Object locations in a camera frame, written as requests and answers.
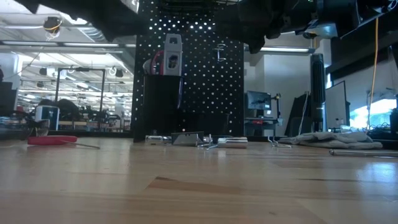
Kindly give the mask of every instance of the white device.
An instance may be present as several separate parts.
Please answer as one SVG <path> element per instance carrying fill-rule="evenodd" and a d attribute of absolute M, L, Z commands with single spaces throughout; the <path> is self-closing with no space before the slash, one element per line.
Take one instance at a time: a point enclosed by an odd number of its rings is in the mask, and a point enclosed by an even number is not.
<path fill-rule="evenodd" d="M 58 131 L 58 120 L 60 118 L 60 108 L 56 106 L 36 106 L 35 121 L 48 120 L 49 130 Z"/>
<path fill-rule="evenodd" d="M 164 75 L 181 76 L 182 41 L 180 34 L 167 34 L 164 44 Z"/>

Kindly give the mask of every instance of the desk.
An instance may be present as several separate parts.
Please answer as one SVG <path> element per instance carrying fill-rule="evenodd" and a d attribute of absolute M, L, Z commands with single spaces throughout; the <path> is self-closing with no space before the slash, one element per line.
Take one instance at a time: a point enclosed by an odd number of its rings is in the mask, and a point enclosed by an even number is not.
<path fill-rule="evenodd" d="M 68 125 L 73 126 L 73 130 L 76 126 L 86 126 L 88 128 L 98 128 L 97 121 L 59 121 L 58 125 Z M 107 129 L 109 128 L 109 124 L 101 123 L 101 128 Z"/>
<path fill-rule="evenodd" d="M 273 130 L 276 136 L 276 124 L 278 120 L 274 118 L 245 118 L 244 119 L 244 135 L 248 135 L 248 131 L 253 130 Z"/>
<path fill-rule="evenodd" d="M 79 138 L 2 142 L 1 223 L 397 223 L 398 159 Z"/>

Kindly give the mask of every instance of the computer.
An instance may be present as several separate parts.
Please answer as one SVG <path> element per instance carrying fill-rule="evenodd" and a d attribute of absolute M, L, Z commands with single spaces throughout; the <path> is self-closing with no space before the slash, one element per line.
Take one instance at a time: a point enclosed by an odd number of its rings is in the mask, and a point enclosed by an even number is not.
<path fill-rule="evenodd" d="M 13 111 L 17 90 L 12 90 L 11 82 L 0 82 L 0 111 Z"/>
<path fill-rule="evenodd" d="M 248 91 L 248 109 L 271 110 L 271 94 L 257 91 Z"/>

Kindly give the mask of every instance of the screen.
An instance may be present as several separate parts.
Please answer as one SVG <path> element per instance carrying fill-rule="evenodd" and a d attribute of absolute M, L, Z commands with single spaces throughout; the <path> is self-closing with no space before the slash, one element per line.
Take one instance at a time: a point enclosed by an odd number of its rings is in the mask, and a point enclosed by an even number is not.
<path fill-rule="evenodd" d="M 346 87 L 344 81 L 326 89 L 325 99 L 328 128 L 340 128 L 341 124 L 347 125 Z"/>
<path fill-rule="evenodd" d="M 271 94 L 248 91 L 248 109 L 271 110 Z"/>

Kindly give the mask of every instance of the metal clip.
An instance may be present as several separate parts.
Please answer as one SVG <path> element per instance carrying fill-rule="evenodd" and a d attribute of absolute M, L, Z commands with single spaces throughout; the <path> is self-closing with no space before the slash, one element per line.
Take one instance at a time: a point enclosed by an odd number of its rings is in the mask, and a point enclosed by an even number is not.
<path fill-rule="evenodd" d="M 173 146 L 198 146 L 203 144 L 203 131 L 190 133 L 172 133 Z"/>
<path fill-rule="evenodd" d="M 272 147 L 285 147 L 285 148 L 289 148 L 289 149 L 292 148 L 292 146 L 288 146 L 288 145 L 285 145 L 285 144 L 279 144 L 274 139 L 275 139 L 275 136 L 272 137 L 272 140 L 269 139 L 269 136 L 268 136 L 268 141 L 271 143 Z"/>
<path fill-rule="evenodd" d="M 211 137 L 211 134 L 209 134 L 208 137 L 204 137 L 203 141 L 205 143 L 198 145 L 198 147 L 206 147 L 206 150 L 218 147 L 217 144 L 213 144 L 213 138 Z"/>
<path fill-rule="evenodd" d="M 220 57 L 220 52 L 224 51 L 225 47 L 226 47 L 225 44 L 217 44 L 217 48 L 213 49 L 217 51 L 217 62 L 223 62 L 226 60 L 226 58 Z"/>

